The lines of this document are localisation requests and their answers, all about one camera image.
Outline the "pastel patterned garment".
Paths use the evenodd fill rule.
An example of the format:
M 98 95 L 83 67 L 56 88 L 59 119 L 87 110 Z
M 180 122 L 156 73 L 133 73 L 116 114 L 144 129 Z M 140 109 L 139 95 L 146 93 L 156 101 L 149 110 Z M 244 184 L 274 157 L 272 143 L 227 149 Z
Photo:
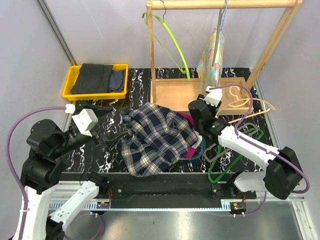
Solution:
M 217 86 L 222 76 L 225 37 L 220 33 L 217 38 L 217 32 L 218 28 L 215 27 L 196 67 L 202 94 L 207 87 Z

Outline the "green velvet hanger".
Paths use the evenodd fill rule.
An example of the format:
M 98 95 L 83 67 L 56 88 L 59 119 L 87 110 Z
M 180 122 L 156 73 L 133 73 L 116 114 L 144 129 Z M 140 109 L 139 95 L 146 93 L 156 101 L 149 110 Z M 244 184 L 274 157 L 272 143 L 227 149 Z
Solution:
M 256 129 L 256 128 L 254 128 L 254 127 L 253 127 L 253 128 L 250 128 L 250 129 L 248 129 L 248 130 L 245 130 L 245 131 L 243 132 L 243 134 L 246 134 L 246 135 L 248 135 L 248 136 L 252 136 L 252 135 L 254 135 L 254 134 L 256 134 L 256 133 L 258 133 L 258 136 L 257 136 L 256 140 L 259 140 L 259 139 L 264 135 L 264 131 L 263 131 L 263 130 L 261 130 L 261 129 Z M 219 145 L 219 146 L 217 147 L 217 154 L 216 154 L 216 156 L 215 156 L 215 159 L 214 159 L 214 160 L 212 161 L 212 163 L 210 164 L 210 167 L 209 167 L 208 172 L 207 172 L 208 180 L 209 180 L 209 182 L 212 183 L 212 184 L 218 183 L 219 180 L 220 180 L 229 170 L 231 170 L 231 168 L 232 168 L 234 165 L 236 165 L 236 164 L 241 160 L 241 158 L 243 157 L 242 155 L 238 155 L 238 156 L 236 157 L 236 159 L 235 159 L 232 163 L 230 163 L 230 164 L 227 166 L 227 168 L 226 168 L 223 172 L 221 172 L 216 179 L 212 179 L 211 173 L 212 173 L 212 170 L 213 170 L 213 168 L 214 168 L 214 166 L 215 166 L 215 163 L 217 162 L 217 159 L 220 158 L 220 157 L 222 157 L 222 156 L 224 156 L 225 154 L 226 154 L 226 152 L 225 152 L 225 153 L 222 153 L 222 146 Z

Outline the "navy plaid garment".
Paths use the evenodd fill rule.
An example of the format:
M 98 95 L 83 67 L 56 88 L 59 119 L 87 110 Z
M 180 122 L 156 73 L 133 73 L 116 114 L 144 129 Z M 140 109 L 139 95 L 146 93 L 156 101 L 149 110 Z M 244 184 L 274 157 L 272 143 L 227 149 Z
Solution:
M 135 177 L 157 175 L 187 154 L 197 137 L 178 112 L 150 102 L 121 115 L 127 136 L 121 141 L 121 156 Z

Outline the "magenta pleated skirt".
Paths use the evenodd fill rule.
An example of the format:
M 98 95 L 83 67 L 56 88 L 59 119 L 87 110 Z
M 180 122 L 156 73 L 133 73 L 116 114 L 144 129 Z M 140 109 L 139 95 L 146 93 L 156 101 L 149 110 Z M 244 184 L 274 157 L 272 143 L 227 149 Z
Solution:
M 188 121 L 189 126 L 193 129 L 195 124 L 194 124 L 194 120 L 191 117 L 191 115 L 183 113 L 183 112 L 179 112 L 179 114 Z

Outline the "blue wire hanger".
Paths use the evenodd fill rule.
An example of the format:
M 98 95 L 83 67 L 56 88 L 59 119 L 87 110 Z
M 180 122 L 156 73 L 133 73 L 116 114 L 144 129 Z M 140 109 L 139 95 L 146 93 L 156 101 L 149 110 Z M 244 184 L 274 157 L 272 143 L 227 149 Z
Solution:
M 229 4 L 229 0 L 225 0 L 224 1 L 223 12 L 222 12 L 221 27 L 220 27 L 220 30 L 221 30 L 222 33 L 223 33 L 223 30 L 224 30 L 225 18 L 226 18 L 226 13 L 227 13 L 227 9 L 228 9 L 228 4 Z

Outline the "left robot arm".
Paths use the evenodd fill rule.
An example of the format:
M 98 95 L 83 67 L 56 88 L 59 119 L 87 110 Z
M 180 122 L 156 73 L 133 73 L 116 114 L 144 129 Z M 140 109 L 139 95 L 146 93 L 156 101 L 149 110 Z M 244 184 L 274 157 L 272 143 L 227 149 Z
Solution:
M 79 105 L 67 104 L 62 110 L 72 118 L 68 130 L 61 130 L 51 119 L 37 121 L 31 127 L 26 140 L 30 151 L 21 174 L 17 174 L 10 154 L 11 138 L 19 120 L 7 134 L 6 161 L 22 193 L 18 225 L 13 235 L 15 240 L 62 240 L 69 225 L 86 204 L 94 198 L 112 197 L 108 178 L 90 172 L 81 179 L 76 193 L 55 212 L 49 213 L 52 196 L 66 168 L 62 157 L 88 142 L 110 150 L 125 135 L 124 132 L 106 135 L 99 130 L 98 120 L 112 112 L 110 107 L 82 100 Z

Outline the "wooden hanger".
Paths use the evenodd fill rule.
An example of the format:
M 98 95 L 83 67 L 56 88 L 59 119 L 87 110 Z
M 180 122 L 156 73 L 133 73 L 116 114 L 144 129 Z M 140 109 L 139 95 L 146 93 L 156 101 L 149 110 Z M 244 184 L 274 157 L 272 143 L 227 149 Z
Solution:
M 251 99 L 247 92 L 242 94 L 241 91 L 239 86 L 234 85 L 222 90 L 221 107 L 216 114 L 217 117 L 238 115 L 238 118 L 230 121 L 230 123 L 236 123 L 248 111 L 246 119 L 276 110 L 268 101 L 256 97 Z

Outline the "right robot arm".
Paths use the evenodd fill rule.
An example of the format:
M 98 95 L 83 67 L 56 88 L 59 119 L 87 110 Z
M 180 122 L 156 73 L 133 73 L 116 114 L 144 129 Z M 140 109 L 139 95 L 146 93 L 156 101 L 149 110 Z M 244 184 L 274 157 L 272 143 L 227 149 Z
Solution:
M 239 198 L 244 192 L 269 192 L 285 200 L 301 180 L 306 180 L 295 151 L 278 149 L 255 140 L 235 129 L 223 119 L 214 117 L 216 107 L 198 99 L 188 104 L 195 130 L 210 144 L 231 149 L 257 164 L 262 171 L 241 172 L 227 185 L 228 195 Z

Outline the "white garment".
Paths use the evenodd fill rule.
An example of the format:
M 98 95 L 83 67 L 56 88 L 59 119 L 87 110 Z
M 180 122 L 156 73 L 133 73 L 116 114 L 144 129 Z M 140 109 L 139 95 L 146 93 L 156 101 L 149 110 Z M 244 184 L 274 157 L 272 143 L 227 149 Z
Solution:
M 197 131 L 195 131 L 195 135 L 196 143 L 191 146 L 192 149 L 197 149 L 203 140 L 203 137 Z

